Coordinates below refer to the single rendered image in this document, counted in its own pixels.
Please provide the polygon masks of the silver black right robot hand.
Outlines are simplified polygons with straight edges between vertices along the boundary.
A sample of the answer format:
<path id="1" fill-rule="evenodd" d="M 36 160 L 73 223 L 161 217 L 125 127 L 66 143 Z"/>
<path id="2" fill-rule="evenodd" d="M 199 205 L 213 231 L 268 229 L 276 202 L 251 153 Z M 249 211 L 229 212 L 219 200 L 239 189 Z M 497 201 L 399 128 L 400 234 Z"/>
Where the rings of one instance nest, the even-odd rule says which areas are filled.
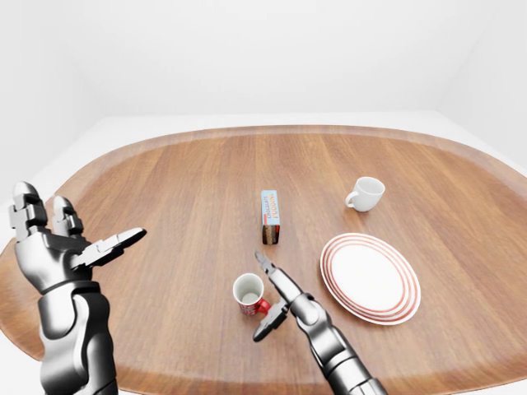
<path id="1" fill-rule="evenodd" d="M 254 332 L 253 340 L 260 342 L 273 329 L 277 329 L 286 319 L 289 310 L 305 325 L 310 326 L 317 323 L 319 313 L 310 297 L 265 255 L 256 250 L 254 256 L 280 295 L 280 300 L 271 306 L 265 318 L 260 321 Z"/>

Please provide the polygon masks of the chocolate pudding box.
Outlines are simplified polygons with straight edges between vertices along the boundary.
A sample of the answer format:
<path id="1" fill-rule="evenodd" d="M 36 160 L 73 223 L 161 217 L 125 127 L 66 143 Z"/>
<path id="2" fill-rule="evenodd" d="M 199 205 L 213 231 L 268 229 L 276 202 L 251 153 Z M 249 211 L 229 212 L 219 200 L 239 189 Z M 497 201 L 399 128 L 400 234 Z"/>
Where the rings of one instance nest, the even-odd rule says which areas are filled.
<path id="1" fill-rule="evenodd" d="M 281 220 L 276 190 L 261 191 L 261 213 L 263 244 L 277 244 Z"/>

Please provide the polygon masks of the white plate with red rings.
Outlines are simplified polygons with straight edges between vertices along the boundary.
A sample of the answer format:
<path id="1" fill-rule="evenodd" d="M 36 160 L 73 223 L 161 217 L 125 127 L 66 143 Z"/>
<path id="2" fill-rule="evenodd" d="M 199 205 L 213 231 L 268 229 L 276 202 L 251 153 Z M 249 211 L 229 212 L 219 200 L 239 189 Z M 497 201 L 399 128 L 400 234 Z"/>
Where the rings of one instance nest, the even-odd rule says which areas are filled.
<path id="1" fill-rule="evenodd" d="M 321 252 L 320 271 L 336 301 L 370 323 L 404 323 L 421 303 L 420 283 L 408 260 L 371 235 L 333 237 Z"/>

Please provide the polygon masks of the red mug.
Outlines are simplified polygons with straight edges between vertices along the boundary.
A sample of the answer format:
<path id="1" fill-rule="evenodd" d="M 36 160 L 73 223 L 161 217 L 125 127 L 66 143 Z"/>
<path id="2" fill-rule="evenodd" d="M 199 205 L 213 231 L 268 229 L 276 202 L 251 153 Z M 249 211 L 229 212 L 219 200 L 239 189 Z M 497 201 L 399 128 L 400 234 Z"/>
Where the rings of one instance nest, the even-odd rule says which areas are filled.
<path id="1" fill-rule="evenodd" d="M 235 280 L 232 291 L 242 314 L 246 316 L 268 314 L 271 305 L 263 298 L 264 283 L 256 274 L 244 273 L 240 275 Z"/>

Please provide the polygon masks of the white mug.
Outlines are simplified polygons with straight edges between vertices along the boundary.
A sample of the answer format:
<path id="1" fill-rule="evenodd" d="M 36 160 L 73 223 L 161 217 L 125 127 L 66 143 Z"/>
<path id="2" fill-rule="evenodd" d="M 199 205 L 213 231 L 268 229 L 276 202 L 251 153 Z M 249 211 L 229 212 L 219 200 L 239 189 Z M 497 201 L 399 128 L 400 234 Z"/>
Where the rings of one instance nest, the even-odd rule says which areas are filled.
<path id="1" fill-rule="evenodd" d="M 376 178 L 369 176 L 360 177 L 345 199 L 345 204 L 356 211 L 371 210 L 382 198 L 385 185 Z"/>

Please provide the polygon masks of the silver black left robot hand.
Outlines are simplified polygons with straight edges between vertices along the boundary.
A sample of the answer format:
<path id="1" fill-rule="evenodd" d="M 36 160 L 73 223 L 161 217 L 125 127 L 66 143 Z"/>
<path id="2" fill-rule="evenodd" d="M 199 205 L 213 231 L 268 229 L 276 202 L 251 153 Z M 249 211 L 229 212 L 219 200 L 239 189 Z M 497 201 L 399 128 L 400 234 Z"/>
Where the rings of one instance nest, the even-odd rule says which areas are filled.
<path id="1" fill-rule="evenodd" d="M 136 227 L 91 243 L 83 237 L 82 220 L 65 197 L 54 198 L 51 230 L 44 203 L 33 185 L 17 182 L 13 201 L 9 216 L 16 231 L 16 259 L 25 278 L 42 295 L 67 282 L 89 281 L 93 267 L 116 259 L 147 233 Z"/>

